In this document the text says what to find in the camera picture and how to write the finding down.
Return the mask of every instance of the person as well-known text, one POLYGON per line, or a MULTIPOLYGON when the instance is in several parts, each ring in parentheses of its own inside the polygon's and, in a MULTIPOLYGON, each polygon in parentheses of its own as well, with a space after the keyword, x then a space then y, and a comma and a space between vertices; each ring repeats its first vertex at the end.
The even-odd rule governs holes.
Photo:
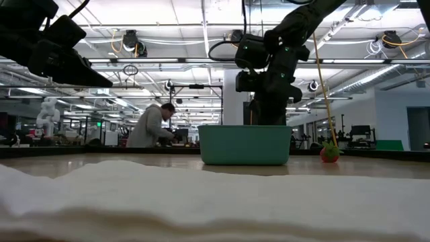
POLYGON ((161 128, 161 122, 168 121, 175 113, 173 104, 149 106, 142 114, 127 140, 128 148, 148 148, 156 145, 158 139, 174 139, 175 135, 161 128))

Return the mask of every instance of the teal plastic bin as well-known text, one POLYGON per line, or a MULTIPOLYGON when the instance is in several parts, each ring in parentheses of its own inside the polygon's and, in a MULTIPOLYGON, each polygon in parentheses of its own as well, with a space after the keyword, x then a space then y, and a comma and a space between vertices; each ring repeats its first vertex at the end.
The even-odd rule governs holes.
POLYGON ((290 156, 288 126, 199 126, 206 165, 283 165, 290 156))

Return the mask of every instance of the gray hoodie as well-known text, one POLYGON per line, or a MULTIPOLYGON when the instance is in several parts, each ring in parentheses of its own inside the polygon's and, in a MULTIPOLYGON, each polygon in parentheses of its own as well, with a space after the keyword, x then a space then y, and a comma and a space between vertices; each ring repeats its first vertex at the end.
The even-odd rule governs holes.
POLYGON ((156 104, 149 106, 128 137, 127 147, 148 148, 155 146, 159 137, 173 138, 172 133, 161 128, 162 121, 161 108, 156 104))

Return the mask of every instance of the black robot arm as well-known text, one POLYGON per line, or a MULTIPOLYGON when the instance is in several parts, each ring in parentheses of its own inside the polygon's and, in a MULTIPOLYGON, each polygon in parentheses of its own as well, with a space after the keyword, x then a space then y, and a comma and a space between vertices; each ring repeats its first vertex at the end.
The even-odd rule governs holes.
POLYGON ((326 16, 346 0, 314 0, 289 13, 264 38, 245 34, 239 44, 235 63, 242 71, 236 78, 237 91, 255 92, 251 109, 258 125, 282 125, 288 100, 302 100, 302 92, 291 85, 299 60, 307 61, 310 51, 304 43, 326 16), (266 72, 254 69, 267 67, 266 72))
POLYGON ((111 87, 112 82, 73 49, 86 33, 71 18, 88 2, 50 26, 47 21, 45 30, 40 31, 44 20, 51 20, 58 11, 53 0, 0 0, 0 56, 57 83, 111 87))

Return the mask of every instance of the table surface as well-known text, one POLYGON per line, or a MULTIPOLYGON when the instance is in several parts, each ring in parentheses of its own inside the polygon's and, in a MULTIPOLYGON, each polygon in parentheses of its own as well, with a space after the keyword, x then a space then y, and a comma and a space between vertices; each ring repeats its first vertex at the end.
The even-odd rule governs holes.
POLYGON ((338 163, 321 163, 318 156, 291 156, 286 165, 273 167, 204 165, 199 155, 80 154, 0 159, 0 164, 35 176, 56 178, 88 163, 132 161, 158 167, 198 169, 246 175, 358 175, 430 179, 430 163, 341 157, 338 163))

